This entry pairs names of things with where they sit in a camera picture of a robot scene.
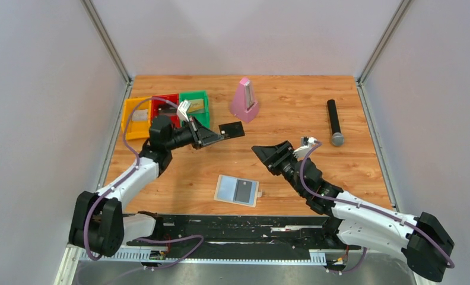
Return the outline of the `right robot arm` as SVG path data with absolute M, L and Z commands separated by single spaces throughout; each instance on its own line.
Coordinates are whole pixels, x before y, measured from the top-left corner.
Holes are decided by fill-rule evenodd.
M 446 269 L 454 268 L 454 241 L 438 219 L 399 213 L 367 202 L 323 178 L 310 155 L 321 143 L 303 137 L 294 149 L 289 141 L 253 146 L 252 151 L 275 176 L 281 175 L 317 214 L 328 216 L 322 232 L 325 245 L 340 244 L 388 254 L 406 262 L 414 273 L 441 282 Z

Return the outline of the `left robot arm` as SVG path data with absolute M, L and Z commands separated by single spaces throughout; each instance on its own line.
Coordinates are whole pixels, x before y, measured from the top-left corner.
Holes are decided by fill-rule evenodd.
M 89 259 L 113 256 L 132 240 L 144 238 L 150 245 L 159 245 L 165 229 L 157 218 L 144 212 L 126 216 L 124 208 L 149 183 L 159 178 L 169 166 L 172 151 L 191 145 L 201 149 L 224 139 L 190 118 L 176 128 L 168 116 L 153 119 L 149 137 L 136 154 L 134 163 L 113 182 L 96 192 L 82 192 L 75 203 L 68 241 L 84 248 Z

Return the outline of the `black credit card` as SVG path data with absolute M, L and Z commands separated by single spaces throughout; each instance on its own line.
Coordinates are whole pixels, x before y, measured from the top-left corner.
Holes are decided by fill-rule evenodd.
M 257 181 L 238 179 L 233 201 L 241 204 L 252 205 L 255 202 L 257 190 Z
M 220 134 L 224 137 L 225 140 L 245 136 L 245 131 L 241 121 L 221 124 L 218 127 Z

